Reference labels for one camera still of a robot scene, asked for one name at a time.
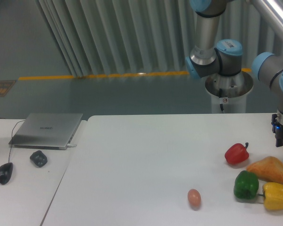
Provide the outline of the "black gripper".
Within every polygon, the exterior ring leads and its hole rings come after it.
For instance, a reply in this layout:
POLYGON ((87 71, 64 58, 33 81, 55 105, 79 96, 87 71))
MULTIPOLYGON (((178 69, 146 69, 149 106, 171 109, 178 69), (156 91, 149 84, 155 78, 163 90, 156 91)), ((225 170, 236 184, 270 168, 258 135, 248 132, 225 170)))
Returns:
POLYGON ((281 147, 283 146, 283 125, 278 121, 280 117, 277 114, 272 114, 272 132, 275 134, 275 146, 281 147))

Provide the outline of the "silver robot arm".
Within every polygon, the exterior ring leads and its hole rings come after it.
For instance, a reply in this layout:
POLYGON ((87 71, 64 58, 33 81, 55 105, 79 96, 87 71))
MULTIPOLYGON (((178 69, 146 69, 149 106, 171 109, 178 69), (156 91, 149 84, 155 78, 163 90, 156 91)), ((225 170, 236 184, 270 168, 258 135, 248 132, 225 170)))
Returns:
MULTIPOLYGON (((224 39, 215 42, 219 18, 225 12, 227 3, 225 0, 190 1, 191 8, 197 14, 197 37, 185 61, 192 77, 207 78, 208 93, 231 100, 248 94, 253 87, 253 79, 242 71, 243 50, 238 41, 224 39)), ((253 0, 251 3, 283 42, 283 1, 253 0)), ((279 98, 271 123, 276 146, 283 146, 283 55, 261 53, 254 59, 251 69, 257 79, 279 98)))

